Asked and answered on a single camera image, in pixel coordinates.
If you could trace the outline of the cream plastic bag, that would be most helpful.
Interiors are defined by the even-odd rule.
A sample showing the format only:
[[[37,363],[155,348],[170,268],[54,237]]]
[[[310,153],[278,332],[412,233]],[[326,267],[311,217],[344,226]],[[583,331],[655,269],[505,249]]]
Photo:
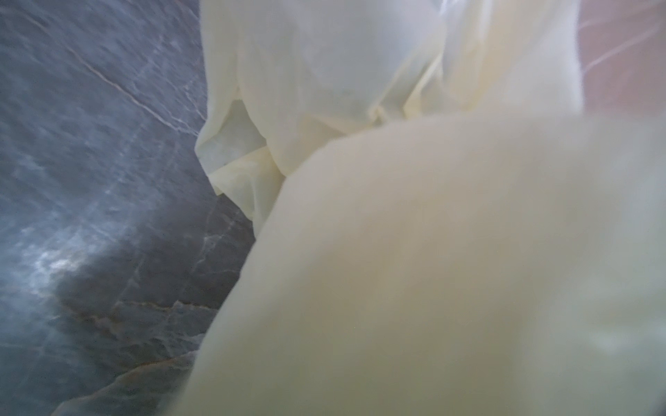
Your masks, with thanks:
[[[254,225],[170,415],[662,415],[665,116],[577,1],[203,1],[195,152]]]

